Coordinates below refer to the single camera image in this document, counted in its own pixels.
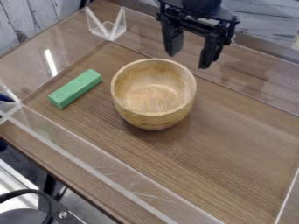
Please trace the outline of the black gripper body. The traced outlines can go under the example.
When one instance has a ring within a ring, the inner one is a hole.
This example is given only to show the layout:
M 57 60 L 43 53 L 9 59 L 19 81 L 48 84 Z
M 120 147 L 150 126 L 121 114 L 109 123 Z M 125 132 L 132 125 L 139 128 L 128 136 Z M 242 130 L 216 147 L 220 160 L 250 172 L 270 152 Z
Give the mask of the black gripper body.
M 182 30 L 190 30 L 207 37 L 219 30 L 226 37 L 226 45 L 232 42 L 239 18 L 223 9 L 222 0 L 158 0 L 160 10 L 156 19 L 162 23 L 162 15 L 174 19 Z

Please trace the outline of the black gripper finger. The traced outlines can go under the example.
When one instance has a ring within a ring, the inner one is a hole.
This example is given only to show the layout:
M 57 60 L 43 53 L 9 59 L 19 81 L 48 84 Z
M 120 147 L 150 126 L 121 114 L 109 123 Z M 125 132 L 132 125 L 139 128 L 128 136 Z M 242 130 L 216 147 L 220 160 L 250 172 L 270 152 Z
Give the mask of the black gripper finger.
M 211 64 L 219 59 L 226 37 L 218 33 L 211 33 L 206 37 L 204 47 L 200 51 L 199 69 L 208 69 Z
M 162 30 L 164 50 L 172 57 L 183 49 L 183 29 L 174 19 L 162 15 Z

